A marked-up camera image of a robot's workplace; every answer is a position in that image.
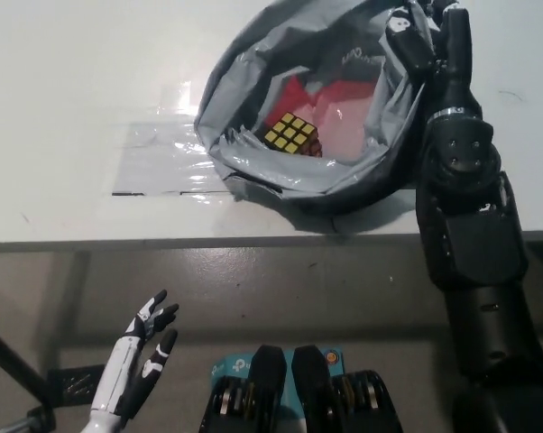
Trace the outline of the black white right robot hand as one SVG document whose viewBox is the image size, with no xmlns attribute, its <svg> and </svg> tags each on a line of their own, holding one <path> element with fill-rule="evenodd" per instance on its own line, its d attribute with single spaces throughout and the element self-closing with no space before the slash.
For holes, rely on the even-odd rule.
<svg viewBox="0 0 543 433">
<path fill-rule="evenodd" d="M 417 26 L 417 5 L 437 27 L 429 39 Z M 391 13 L 385 35 L 410 79 L 427 86 L 428 116 L 482 116 L 482 108 L 471 91 L 473 46 L 469 13 L 460 2 L 405 1 Z"/>
</svg>

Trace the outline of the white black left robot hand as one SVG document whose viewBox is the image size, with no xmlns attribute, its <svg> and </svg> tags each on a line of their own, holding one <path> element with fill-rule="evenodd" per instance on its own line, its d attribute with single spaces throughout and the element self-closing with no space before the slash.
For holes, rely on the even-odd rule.
<svg viewBox="0 0 543 433">
<path fill-rule="evenodd" d="M 179 305 L 157 308 L 166 297 L 167 291 L 162 290 L 150 298 L 115 342 L 91 404 L 87 432 L 121 431 L 151 394 L 178 336 L 168 325 L 175 320 Z M 138 368 L 145 344 L 161 331 L 166 332 L 163 339 Z"/>
</svg>

